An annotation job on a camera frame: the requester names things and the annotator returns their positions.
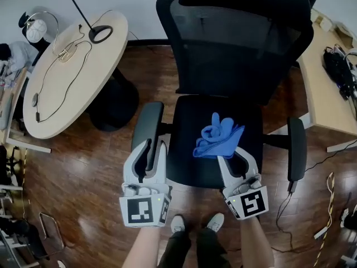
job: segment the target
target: office chair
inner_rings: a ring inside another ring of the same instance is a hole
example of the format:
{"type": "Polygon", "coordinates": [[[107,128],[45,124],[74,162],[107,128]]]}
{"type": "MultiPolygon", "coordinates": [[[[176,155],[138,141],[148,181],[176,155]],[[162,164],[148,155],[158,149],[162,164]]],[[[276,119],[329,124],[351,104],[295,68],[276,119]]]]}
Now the office chair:
{"type": "MultiPolygon", "coordinates": [[[[192,152],[212,113],[245,125],[239,147],[262,168],[263,144],[289,150],[288,180],[303,178],[306,134],[302,122],[288,120],[287,136],[263,134],[259,105],[270,97],[313,38],[308,0],[157,0],[156,10],[175,56],[180,94],[173,123],[161,123],[163,104],[144,105],[132,149],[151,140],[146,170],[153,168],[159,135],[170,133],[167,177],[202,188],[224,187],[217,159],[192,152]]],[[[246,163],[228,159],[234,176],[246,163]]]]}

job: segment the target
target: chair armrest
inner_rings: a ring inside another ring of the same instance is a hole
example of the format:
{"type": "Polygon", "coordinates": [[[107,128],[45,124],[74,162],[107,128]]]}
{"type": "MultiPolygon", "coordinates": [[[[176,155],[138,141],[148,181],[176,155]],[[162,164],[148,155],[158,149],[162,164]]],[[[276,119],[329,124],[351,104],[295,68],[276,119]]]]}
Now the chair armrest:
{"type": "Polygon", "coordinates": [[[137,147],[143,141],[147,139],[151,140],[150,150],[147,154],[147,171],[150,171],[153,168],[162,114],[162,102],[146,103],[143,109],[141,110],[134,129],[132,150],[134,150],[134,148],[137,147]]]}
{"type": "Polygon", "coordinates": [[[264,143],[289,151],[288,181],[293,183],[305,175],[306,131],[298,118],[288,118],[287,124],[288,135],[264,135],[264,143]]]}

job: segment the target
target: wooden floor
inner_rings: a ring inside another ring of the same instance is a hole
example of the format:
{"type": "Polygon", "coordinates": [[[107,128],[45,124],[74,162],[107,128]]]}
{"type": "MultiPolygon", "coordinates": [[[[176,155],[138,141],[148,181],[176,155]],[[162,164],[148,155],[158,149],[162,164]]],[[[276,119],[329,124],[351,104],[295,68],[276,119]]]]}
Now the wooden floor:
{"type": "MultiPolygon", "coordinates": [[[[138,88],[140,107],[149,101],[163,101],[163,121],[171,122],[178,95],[175,94],[177,69],[170,48],[128,48],[118,67],[138,88]]],[[[306,112],[302,76],[299,69],[292,69],[269,106],[263,109],[264,131],[271,132],[286,124],[288,116],[299,117],[306,112]]],[[[124,128],[107,133],[95,129],[84,113],[58,136],[34,141],[52,148],[52,153],[28,153],[24,194],[26,213],[37,225],[39,212],[54,216],[66,244],[63,252],[53,256],[46,267],[56,267],[56,259],[61,259],[67,267],[121,267],[123,264],[138,233],[138,229],[123,225],[118,201],[123,182],[122,167],[130,152],[136,120],[137,114],[124,128]]],[[[326,146],[351,140],[343,134],[315,128],[307,130],[307,137],[308,167],[328,155],[326,146]]],[[[357,201],[356,157],[356,150],[346,150],[307,172],[299,182],[281,217],[281,226],[292,232],[294,247],[303,247],[302,250],[307,251],[299,254],[275,251],[276,268],[313,266],[321,244],[313,239],[313,235],[328,220],[330,194],[326,178],[331,171],[336,176],[334,222],[319,267],[335,267],[339,257],[347,252],[348,242],[354,235],[341,229],[338,219],[349,192],[352,193],[349,207],[353,208],[357,201]]],[[[287,151],[264,146],[262,179],[268,186],[270,211],[260,219],[271,245],[280,250],[289,249],[289,236],[278,232],[275,226],[278,206],[287,196],[287,162],[287,151]]],[[[214,212],[223,212],[226,220],[218,233],[219,240],[228,251],[232,267],[240,267],[239,222],[233,218],[220,193],[170,184],[173,192],[168,223],[176,213],[183,214],[195,224],[196,229],[191,233],[194,240],[201,220],[214,212]]],[[[169,236],[170,229],[166,226],[162,230],[160,255],[169,236]]],[[[54,249],[53,246],[46,245],[49,251],[54,249]]],[[[193,245],[185,267],[196,266],[193,245]]]]}

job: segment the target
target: blue cloth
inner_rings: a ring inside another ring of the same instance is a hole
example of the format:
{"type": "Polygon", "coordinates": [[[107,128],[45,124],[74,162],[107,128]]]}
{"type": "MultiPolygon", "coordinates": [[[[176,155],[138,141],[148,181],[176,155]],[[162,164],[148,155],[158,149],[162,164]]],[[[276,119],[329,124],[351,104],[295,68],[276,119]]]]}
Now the blue cloth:
{"type": "Polygon", "coordinates": [[[196,141],[194,157],[232,158],[243,131],[244,126],[234,126],[232,118],[225,118],[220,122],[218,113],[213,113],[212,125],[203,128],[202,138],[198,138],[196,141]]]}

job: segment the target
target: chair seat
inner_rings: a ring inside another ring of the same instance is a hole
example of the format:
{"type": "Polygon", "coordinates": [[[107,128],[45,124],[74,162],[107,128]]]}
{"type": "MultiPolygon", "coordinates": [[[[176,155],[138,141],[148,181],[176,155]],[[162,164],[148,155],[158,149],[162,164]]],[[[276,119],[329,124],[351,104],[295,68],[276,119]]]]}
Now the chair seat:
{"type": "MultiPolygon", "coordinates": [[[[192,153],[201,130],[211,124],[212,114],[221,120],[231,117],[235,124],[245,125],[239,147],[256,160],[259,172],[263,157],[263,122],[258,106],[225,97],[181,96],[176,103],[167,157],[167,177],[177,183],[201,188],[224,187],[217,159],[195,158],[192,153]]],[[[229,159],[235,176],[246,173],[247,166],[238,157],[229,159]]]]}

